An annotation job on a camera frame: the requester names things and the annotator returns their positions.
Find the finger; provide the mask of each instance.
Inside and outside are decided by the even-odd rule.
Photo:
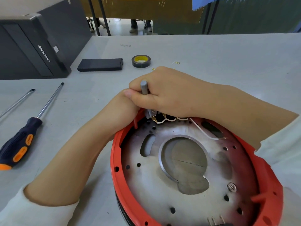
[[[158,103],[157,96],[152,94],[143,95],[135,90],[126,89],[123,91],[124,95],[132,100],[132,102],[141,108],[157,110]]]
[[[145,80],[148,82],[148,75],[149,74],[145,74],[145,75],[142,75],[140,77],[137,77],[136,79],[134,79],[133,81],[131,81],[129,83],[129,88],[130,89],[133,89],[133,90],[136,90],[136,91],[141,91],[141,87],[140,87],[140,83],[141,81]]]

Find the red plastic housing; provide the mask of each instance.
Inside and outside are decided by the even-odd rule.
[[[111,151],[111,173],[118,199],[136,226],[160,226],[136,201],[131,193],[122,171],[120,145],[132,127],[144,118],[144,110],[140,110],[134,121],[116,133]],[[248,153],[258,180],[259,194],[251,197],[254,203],[260,204],[259,214],[253,226],[278,226],[283,210],[283,187],[264,159],[254,155],[254,148],[235,135]]]

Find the gray handle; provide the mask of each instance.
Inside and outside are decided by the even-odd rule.
[[[141,81],[140,87],[143,95],[149,94],[148,83],[145,80]]]

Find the metal disc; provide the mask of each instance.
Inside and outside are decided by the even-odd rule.
[[[224,127],[193,120],[204,132],[189,120],[145,119],[128,133],[121,160],[133,196],[163,226],[250,225],[258,185],[247,153]],[[202,127],[210,123],[222,138]]]

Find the hand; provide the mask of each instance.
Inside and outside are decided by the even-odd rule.
[[[128,99],[123,91],[118,93],[91,121],[101,119],[110,135],[128,126],[140,108]]]
[[[150,94],[142,95],[140,83],[146,80]],[[158,67],[130,82],[125,95],[139,107],[154,109],[175,117],[210,118],[209,106],[216,100],[217,84],[208,83],[183,72]]]

